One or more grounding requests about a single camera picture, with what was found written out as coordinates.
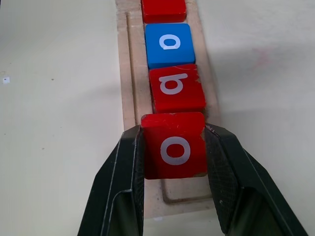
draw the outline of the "white letter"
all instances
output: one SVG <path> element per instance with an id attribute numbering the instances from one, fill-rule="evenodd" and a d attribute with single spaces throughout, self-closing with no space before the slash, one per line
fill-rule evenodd
<path id="1" fill-rule="evenodd" d="M 161 88 L 161 91 L 167 95 L 174 95 L 174 94 L 178 94 L 180 91 L 183 90 L 183 83 L 182 81 L 180 81 L 180 79 L 185 79 L 188 77 L 188 74 L 179 74 L 179 75 L 170 75 L 170 76 L 163 76 L 160 77 L 158 80 L 161 83 L 161 85 L 159 86 Z M 176 88 L 172 88 L 172 89 L 168 89 L 165 84 L 166 82 L 169 81 L 175 81 L 177 83 Z"/>
<path id="2" fill-rule="evenodd" d="M 172 144 L 182 145 L 184 154 L 180 157 L 173 158 L 167 154 L 167 148 Z M 181 137 L 170 137 L 163 141 L 161 145 L 161 157 L 163 161 L 172 166 L 179 166 L 188 161 L 190 157 L 190 146 L 186 139 Z"/>
<path id="3" fill-rule="evenodd" d="M 164 41 L 167 39 L 173 39 L 175 40 L 175 44 L 173 46 L 167 46 Z M 170 50 L 170 49 L 178 49 L 181 46 L 181 41 L 179 37 L 172 34 L 166 34 L 163 35 L 161 38 L 159 38 L 159 44 L 164 50 Z"/>

